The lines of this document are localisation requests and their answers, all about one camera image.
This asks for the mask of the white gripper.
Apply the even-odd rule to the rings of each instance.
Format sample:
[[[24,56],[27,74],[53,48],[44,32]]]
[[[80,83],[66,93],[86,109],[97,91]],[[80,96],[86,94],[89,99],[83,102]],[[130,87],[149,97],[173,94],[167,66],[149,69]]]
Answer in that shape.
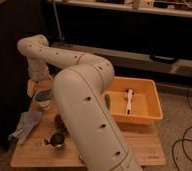
[[[50,88],[52,83],[53,77],[51,75],[40,81],[29,79],[27,82],[27,95],[33,97],[37,92]]]

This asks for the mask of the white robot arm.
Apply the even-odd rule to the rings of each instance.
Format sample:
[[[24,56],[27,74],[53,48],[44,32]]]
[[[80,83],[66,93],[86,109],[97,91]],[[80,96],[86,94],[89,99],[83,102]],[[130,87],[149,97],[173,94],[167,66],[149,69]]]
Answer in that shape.
[[[32,69],[52,64],[57,109],[88,171],[143,171],[101,94],[114,78],[107,59],[90,53],[53,48],[36,35],[18,41]]]

